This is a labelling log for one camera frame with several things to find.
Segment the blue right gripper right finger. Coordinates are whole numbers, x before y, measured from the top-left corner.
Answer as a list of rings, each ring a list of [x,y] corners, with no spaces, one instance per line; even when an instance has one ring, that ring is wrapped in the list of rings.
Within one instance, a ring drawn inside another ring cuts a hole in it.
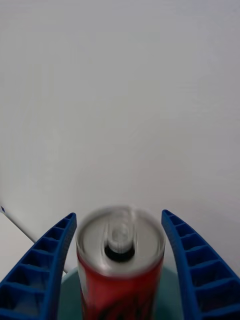
[[[161,224],[170,242],[186,320],[239,320],[240,279],[187,223],[164,209]]]

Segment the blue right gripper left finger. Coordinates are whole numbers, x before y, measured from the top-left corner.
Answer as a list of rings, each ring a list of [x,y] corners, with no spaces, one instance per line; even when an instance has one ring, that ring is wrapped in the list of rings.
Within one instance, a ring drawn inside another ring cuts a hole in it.
[[[70,213],[50,228],[0,283],[1,320],[55,320],[67,253],[76,230]]]

